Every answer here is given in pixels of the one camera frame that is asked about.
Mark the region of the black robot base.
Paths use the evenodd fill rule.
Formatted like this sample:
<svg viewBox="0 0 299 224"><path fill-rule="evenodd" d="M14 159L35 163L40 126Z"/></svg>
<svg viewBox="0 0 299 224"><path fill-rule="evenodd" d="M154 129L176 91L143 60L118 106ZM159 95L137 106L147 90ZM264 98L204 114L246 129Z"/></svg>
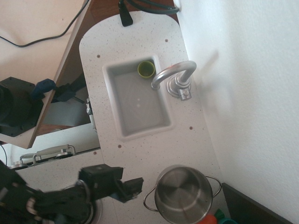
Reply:
<svg viewBox="0 0 299 224"><path fill-rule="evenodd" d="M0 82L0 133L16 137L35 127L43 101L33 100L35 85L15 77Z"/></svg>

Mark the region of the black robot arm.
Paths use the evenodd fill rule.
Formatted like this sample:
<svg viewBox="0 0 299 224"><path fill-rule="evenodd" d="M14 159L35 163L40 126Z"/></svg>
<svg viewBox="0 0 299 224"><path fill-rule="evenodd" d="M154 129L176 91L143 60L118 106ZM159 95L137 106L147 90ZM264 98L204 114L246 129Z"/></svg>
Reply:
<svg viewBox="0 0 299 224"><path fill-rule="evenodd" d="M80 169L77 182L66 189L43 192L27 185L0 164L0 221L4 224L79 224L88 219L93 202L111 197L126 203L142 192L143 178L122 182L122 167L106 164Z"/></svg>

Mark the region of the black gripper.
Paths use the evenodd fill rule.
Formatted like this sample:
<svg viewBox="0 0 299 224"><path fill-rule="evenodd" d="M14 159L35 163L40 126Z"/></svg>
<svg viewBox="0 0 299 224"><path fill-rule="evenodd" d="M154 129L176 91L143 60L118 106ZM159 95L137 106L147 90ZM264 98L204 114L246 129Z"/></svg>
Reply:
<svg viewBox="0 0 299 224"><path fill-rule="evenodd" d="M76 185L85 192L87 202L111 197L125 203L142 192L144 180L140 177L122 182L123 170L107 164L85 167L79 171Z"/></svg>

